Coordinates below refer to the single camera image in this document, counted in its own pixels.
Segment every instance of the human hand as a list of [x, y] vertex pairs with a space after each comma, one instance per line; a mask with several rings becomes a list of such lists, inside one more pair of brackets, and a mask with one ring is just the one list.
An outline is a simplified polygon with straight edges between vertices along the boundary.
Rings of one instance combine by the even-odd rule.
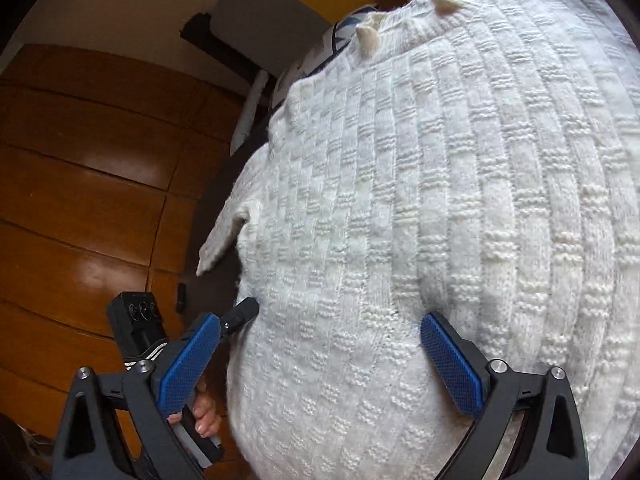
[[[207, 393], [207, 383], [205, 383], [204, 377], [201, 377], [196, 384], [196, 390], [198, 394], [191, 409], [196, 419], [196, 431], [202, 438], [209, 438], [218, 433], [222, 419], [216, 414], [216, 401]], [[171, 425], [177, 424], [181, 420], [181, 413], [174, 413], [167, 417], [167, 421]]]

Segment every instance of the white wall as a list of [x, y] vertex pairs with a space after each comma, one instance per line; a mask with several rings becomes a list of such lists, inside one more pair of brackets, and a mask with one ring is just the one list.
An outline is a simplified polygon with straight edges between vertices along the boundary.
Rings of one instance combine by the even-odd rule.
[[69, 45], [156, 63], [245, 94], [248, 85], [179, 31], [216, 0], [38, 0], [0, 56], [0, 72], [25, 43]]

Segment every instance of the knit texture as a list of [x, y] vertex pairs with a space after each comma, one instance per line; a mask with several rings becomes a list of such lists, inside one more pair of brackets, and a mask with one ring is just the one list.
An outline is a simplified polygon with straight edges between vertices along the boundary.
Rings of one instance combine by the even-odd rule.
[[[292, 86], [200, 251], [260, 315], [228, 368], [262, 480], [429, 479], [470, 419], [419, 343], [565, 368], [591, 477], [638, 438], [640, 56], [602, 0], [414, 0]], [[487, 478], [497, 478], [512, 425]]]

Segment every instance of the bolt head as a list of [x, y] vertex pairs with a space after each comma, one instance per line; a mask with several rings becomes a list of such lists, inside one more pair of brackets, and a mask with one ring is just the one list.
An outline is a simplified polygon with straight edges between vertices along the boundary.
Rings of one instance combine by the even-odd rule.
[[503, 374], [507, 371], [507, 363], [501, 359], [494, 359], [489, 363], [489, 366], [497, 374]]
[[553, 368], [551, 368], [551, 375], [553, 375], [553, 377], [555, 377], [559, 381], [566, 377], [564, 370], [562, 370], [562, 368], [559, 366], [554, 366]]
[[149, 359], [142, 359], [136, 363], [136, 371], [139, 374], [145, 374], [154, 369], [154, 364]]
[[78, 371], [76, 372], [76, 377], [78, 379], [86, 379], [90, 375], [91, 375], [91, 368], [89, 368], [88, 366], [83, 366], [82, 368], [78, 368]]

